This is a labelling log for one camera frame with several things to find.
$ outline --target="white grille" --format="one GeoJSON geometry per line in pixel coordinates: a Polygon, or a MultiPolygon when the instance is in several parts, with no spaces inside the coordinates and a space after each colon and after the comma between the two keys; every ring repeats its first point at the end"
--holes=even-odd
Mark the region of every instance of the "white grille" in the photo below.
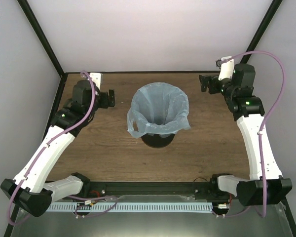
{"type": "MultiPolygon", "coordinates": [[[[114,205],[114,202],[99,202],[90,207],[82,207],[78,210],[88,212],[102,212],[114,205]]],[[[77,203],[55,202],[50,205],[48,212],[73,212],[77,208],[77,203]]],[[[194,212],[212,213],[213,205],[205,202],[119,202],[110,212],[194,212]]]]}

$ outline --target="wooden table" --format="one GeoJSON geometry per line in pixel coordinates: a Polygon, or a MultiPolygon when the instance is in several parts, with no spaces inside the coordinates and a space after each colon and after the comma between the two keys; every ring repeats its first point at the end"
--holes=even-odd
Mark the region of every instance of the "wooden table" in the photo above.
{"type": "MultiPolygon", "coordinates": [[[[71,97],[79,74],[70,74],[61,106],[71,97]]],[[[249,177],[241,133],[222,95],[201,93],[198,74],[104,74],[101,90],[115,90],[114,108],[99,109],[65,150],[48,180],[80,172],[97,181],[193,181],[215,173],[249,177]],[[126,115],[135,92],[151,82],[166,82],[189,99],[191,130],[179,131],[161,149],[145,145],[127,132],[126,115]]]]}

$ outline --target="trash can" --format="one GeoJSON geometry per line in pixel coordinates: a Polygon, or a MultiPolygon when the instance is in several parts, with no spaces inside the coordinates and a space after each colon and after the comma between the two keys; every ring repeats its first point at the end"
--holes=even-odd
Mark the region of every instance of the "trash can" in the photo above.
{"type": "Polygon", "coordinates": [[[127,114],[128,132],[151,147],[165,147],[181,129],[190,129],[187,95],[178,87],[156,82],[134,95],[127,114]]]}

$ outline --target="trash bag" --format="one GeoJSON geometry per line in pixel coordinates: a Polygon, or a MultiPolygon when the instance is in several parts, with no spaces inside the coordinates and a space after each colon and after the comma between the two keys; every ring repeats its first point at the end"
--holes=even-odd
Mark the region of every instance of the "trash bag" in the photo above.
{"type": "Polygon", "coordinates": [[[178,87],[162,82],[147,84],[133,97],[127,114],[128,132],[134,138],[145,134],[163,138],[190,129],[188,109],[187,95],[178,87]]]}

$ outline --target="gray wall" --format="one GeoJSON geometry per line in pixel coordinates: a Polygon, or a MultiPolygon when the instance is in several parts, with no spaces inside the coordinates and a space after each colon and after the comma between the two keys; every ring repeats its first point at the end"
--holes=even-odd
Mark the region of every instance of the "gray wall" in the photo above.
{"type": "MultiPolygon", "coordinates": [[[[59,76],[15,0],[0,0],[0,184],[42,139],[59,76]]],[[[0,236],[8,198],[0,189],[0,236]]]]}
{"type": "Polygon", "coordinates": [[[271,0],[29,0],[66,72],[216,70],[271,0]]]}
{"type": "MultiPolygon", "coordinates": [[[[286,91],[267,123],[267,131],[276,162],[293,182],[287,198],[296,221],[296,0],[283,1],[258,49],[276,54],[287,70],[286,91]]],[[[280,68],[264,55],[253,55],[249,63],[257,72],[255,95],[261,97],[268,111],[281,86],[280,68]]]]}

